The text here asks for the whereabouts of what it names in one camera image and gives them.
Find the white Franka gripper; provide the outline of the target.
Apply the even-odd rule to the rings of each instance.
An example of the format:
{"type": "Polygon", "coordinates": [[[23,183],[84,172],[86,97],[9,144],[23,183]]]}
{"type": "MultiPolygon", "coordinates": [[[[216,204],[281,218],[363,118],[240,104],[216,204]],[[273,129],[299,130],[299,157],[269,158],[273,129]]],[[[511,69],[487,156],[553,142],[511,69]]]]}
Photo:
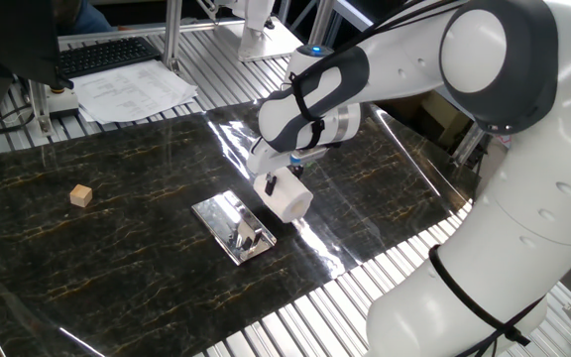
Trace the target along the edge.
{"type": "MultiPolygon", "coordinates": [[[[280,153],[272,148],[268,142],[259,137],[251,146],[246,167],[255,175],[266,175],[265,194],[271,196],[274,192],[277,178],[271,174],[282,167],[290,164],[292,151],[280,153]]],[[[303,166],[290,166],[289,170],[298,179],[304,172],[303,166]]]]}

